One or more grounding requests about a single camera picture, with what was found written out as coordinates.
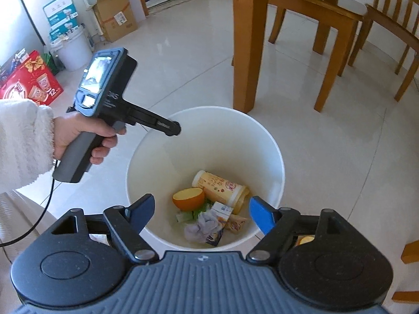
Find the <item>white fuzzy sleeve forearm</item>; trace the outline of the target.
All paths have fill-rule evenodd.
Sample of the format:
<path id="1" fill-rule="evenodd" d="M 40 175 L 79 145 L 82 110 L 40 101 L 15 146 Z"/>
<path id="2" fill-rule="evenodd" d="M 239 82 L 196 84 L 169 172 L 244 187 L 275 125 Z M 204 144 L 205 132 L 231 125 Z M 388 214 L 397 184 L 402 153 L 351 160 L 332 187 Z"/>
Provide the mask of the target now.
<path id="1" fill-rule="evenodd" d="M 53 166 L 53 111 L 30 99 L 1 101 L 1 192 L 20 189 Z"/>

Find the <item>person's left hand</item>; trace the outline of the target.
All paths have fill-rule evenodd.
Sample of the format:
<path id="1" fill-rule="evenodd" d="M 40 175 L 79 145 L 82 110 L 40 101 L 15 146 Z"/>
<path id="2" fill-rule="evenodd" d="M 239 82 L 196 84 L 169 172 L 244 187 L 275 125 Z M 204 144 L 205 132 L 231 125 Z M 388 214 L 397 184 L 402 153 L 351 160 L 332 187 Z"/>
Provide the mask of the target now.
<path id="1" fill-rule="evenodd" d="M 86 117 L 77 111 L 55 117 L 53 125 L 53 157 L 56 160 L 61 160 L 67 146 L 81 133 L 94 133 L 102 136 L 104 139 L 101 144 L 94 148 L 90 155 L 90 163 L 93 165 L 103 163 L 110 150 L 117 146 L 118 135 L 126 134 L 125 126 L 121 130 L 115 131 L 102 119 Z"/>

